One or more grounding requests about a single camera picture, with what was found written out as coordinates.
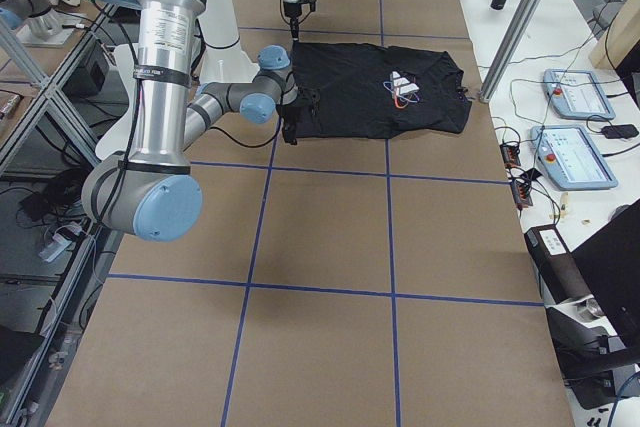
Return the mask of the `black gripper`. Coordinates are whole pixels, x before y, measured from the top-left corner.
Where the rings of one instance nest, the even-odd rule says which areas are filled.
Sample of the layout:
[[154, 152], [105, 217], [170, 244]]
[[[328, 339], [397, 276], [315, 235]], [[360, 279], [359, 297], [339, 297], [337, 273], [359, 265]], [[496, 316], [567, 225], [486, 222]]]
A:
[[319, 103], [317, 89], [299, 89], [295, 100], [279, 107], [279, 115], [285, 122], [299, 122], [305, 114], [315, 115]]
[[292, 40], [299, 41], [299, 25], [307, 18], [303, 15], [303, 7], [309, 7], [309, 13], [316, 10], [316, 0], [282, 0], [282, 16], [288, 25]]

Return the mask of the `background robot arm on stand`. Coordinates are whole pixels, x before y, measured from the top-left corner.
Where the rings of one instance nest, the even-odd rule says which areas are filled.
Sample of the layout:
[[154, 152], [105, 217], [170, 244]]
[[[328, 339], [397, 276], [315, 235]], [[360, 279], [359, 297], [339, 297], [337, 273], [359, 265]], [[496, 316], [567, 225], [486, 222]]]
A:
[[76, 26], [59, 14], [60, 3], [78, 7], [80, 0], [1, 0], [1, 20], [16, 33], [18, 40], [32, 47], [62, 47]]

